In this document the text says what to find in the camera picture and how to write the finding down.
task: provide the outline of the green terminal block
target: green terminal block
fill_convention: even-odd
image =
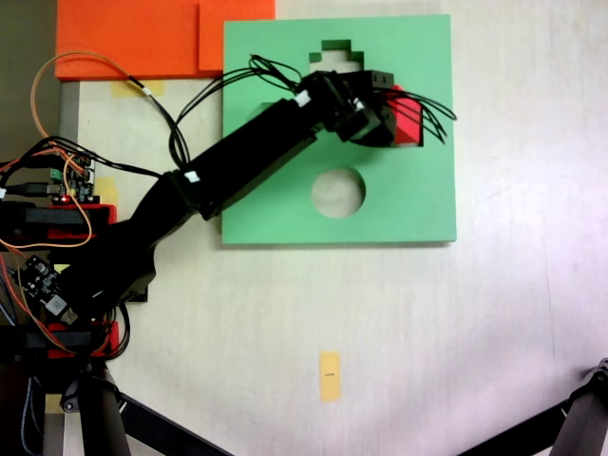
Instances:
[[[62,181],[64,178],[64,173],[62,173],[59,169],[51,168],[50,178],[53,179],[54,181]]]

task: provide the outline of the black tripod leg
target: black tripod leg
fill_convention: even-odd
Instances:
[[[550,456],[599,456],[608,430],[608,410],[596,390],[589,389],[570,407]]]
[[[86,456],[131,456],[111,384],[84,376],[78,388],[78,406]]]
[[[122,416],[127,434],[165,456],[232,456],[126,394]]]
[[[556,441],[565,420],[563,410],[568,410],[568,401],[539,413],[460,456],[533,456],[540,453]]]

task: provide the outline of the masking tape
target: masking tape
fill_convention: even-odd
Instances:
[[[95,177],[95,195],[100,197],[102,204],[118,206],[118,189],[114,178]]]
[[[150,80],[142,81],[142,84],[146,86],[152,95],[160,97],[164,95],[164,81],[163,80]],[[130,98],[130,97],[145,97],[146,95],[140,88],[131,83],[130,81],[112,81],[110,83],[110,89],[112,90],[112,96],[114,98]]]
[[[340,397],[340,353],[322,351],[319,355],[321,402],[336,401]]]

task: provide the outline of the white table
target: white table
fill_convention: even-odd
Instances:
[[[130,306],[118,385],[238,456],[458,454],[608,354],[608,3],[277,0],[279,19],[410,13],[452,16],[458,241],[228,248],[193,218]],[[161,102],[176,114],[203,84],[167,82]],[[216,97],[184,122],[193,152],[219,114]],[[163,171],[166,139],[143,99],[81,85],[82,144]],[[102,173],[129,217],[152,180]],[[323,350],[342,356],[332,403]]]

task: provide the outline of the black robotic arm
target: black robotic arm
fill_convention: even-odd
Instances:
[[[342,141],[393,143],[395,117],[378,95],[392,75],[378,71],[307,76],[279,100],[177,171],[163,174],[133,216],[79,249],[59,277],[65,322],[88,321],[140,293],[154,278],[154,249],[190,217],[205,220],[237,202],[316,140],[321,129]]]

